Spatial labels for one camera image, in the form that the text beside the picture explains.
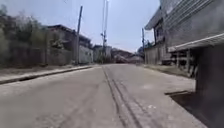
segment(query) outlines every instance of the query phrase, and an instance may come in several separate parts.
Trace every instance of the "roof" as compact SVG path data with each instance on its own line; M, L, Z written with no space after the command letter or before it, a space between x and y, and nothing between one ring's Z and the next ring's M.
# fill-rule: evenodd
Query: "roof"
M148 24L145 26L145 30L151 30L156 24L162 19L162 10L159 7L153 17L150 19Z
M175 51L183 51L187 49L194 49L194 48L199 48L199 47L205 47L209 45L217 45L221 44L224 42L224 33L215 35L215 36L210 36L207 38L203 38L200 40L188 42L185 44L177 45L177 46L172 46L168 48L169 52L175 52Z
M65 30L65 31L69 31L69 32L75 32L75 30L73 29L70 29L64 25L61 25L61 24L58 24L58 25L52 25L52 26L47 26L48 28L60 28L62 30Z
M74 29L68 28L68 27L66 27L64 25L61 25L61 24L48 26L48 28L59 28L59 29L62 29L62 30L65 30L65 31L68 31L68 32L71 32L71 33L74 32L76 34L76 31ZM81 34L79 36L80 36L81 39L91 41L91 39L89 39L88 37L85 37Z

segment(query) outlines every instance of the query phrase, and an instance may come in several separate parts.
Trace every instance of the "utility pole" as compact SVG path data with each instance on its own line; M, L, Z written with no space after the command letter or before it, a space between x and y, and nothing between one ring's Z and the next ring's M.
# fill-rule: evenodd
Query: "utility pole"
M144 32L144 28L142 28L142 52L143 52L143 55L144 55L144 61L146 63L146 55L145 55L145 32Z
M76 33L76 64L79 64L79 37L80 37L80 28L81 28L81 20L82 20L82 10L83 6L80 7L79 12L79 21L78 21L78 27L77 27L77 33Z
M143 52L145 50L145 32L144 32L144 28L142 28L142 48L143 48Z
M102 38L103 38L103 58L106 56L106 45L107 45L107 22L108 22L108 7L109 1L103 0L103 20L102 20Z

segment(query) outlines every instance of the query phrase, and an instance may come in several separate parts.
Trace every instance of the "vegetation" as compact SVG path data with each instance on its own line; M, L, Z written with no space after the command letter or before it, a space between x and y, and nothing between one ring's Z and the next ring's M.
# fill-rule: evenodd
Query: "vegetation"
M51 46L62 48L58 33L49 31L33 16L26 17L23 12L16 17L9 16L4 5L0 9L0 34L1 47L6 42L25 43L30 47L44 47L49 41Z

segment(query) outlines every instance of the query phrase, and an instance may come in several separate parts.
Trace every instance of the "tire track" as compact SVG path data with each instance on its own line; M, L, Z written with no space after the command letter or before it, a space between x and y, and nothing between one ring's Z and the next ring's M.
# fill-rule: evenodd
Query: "tire track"
M111 77L111 72L109 71L109 69L103 69L103 70L104 70L105 76L107 78L108 85L110 86L110 88L112 90L111 91L112 97L117 106L117 114L118 114L119 119L120 119L122 125L124 126L124 128L129 128L129 127L143 128L141 123L137 119L136 115L132 111L130 105L128 104L128 101L126 100L126 98L122 94L121 90L119 89L117 83L114 81L113 77Z
M163 126L153 119L147 110L144 109L144 107L128 92L126 86L120 80L115 80L115 77L109 69L107 69L107 72L114 88L116 88L116 90L119 92L122 102L128 109L128 112L134 121L136 128L163 128Z

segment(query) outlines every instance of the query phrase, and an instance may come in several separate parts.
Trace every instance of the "asphalt road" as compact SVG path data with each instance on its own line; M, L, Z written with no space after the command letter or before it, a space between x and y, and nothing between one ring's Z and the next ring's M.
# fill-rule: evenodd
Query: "asphalt road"
M194 81L106 65L0 86L0 128L204 128L164 93Z

